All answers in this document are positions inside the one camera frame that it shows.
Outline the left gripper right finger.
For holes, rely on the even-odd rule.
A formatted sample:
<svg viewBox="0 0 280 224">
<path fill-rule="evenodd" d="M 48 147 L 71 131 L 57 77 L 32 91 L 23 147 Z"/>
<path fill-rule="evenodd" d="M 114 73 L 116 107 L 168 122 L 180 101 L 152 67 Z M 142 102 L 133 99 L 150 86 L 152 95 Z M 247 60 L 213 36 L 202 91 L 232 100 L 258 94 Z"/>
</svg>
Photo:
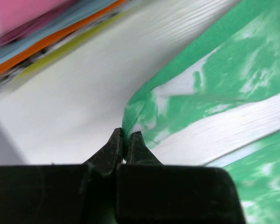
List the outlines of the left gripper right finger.
<svg viewBox="0 0 280 224">
<path fill-rule="evenodd" d="M 128 141 L 116 169 L 119 224 L 244 224 L 231 176 L 222 168 L 163 165 L 141 132 Z"/>
</svg>

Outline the green tie-dye trousers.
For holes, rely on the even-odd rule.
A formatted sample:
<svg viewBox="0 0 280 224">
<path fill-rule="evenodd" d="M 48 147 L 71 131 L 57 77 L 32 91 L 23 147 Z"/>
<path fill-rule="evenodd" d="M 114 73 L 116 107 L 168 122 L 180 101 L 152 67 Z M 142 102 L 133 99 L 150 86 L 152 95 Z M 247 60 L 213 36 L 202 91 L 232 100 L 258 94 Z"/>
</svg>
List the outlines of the green tie-dye trousers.
<svg viewBox="0 0 280 224">
<path fill-rule="evenodd" d="M 129 100 L 167 164 L 224 168 L 249 224 L 280 224 L 280 0 L 242 0 Z"/>
</svg>

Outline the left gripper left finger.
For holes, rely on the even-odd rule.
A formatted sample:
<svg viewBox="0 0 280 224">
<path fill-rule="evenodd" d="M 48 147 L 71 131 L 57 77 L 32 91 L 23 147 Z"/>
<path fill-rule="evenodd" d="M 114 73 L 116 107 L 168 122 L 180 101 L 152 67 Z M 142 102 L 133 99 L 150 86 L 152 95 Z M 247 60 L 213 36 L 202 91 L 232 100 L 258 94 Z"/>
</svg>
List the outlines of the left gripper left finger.
<svg viewBox="0 0 280 224">
<path fill-rule="evenodd" d="M 0 224 L 113 224 L 122 129 L 81 164 L 0 166 Z"/>
</svg>

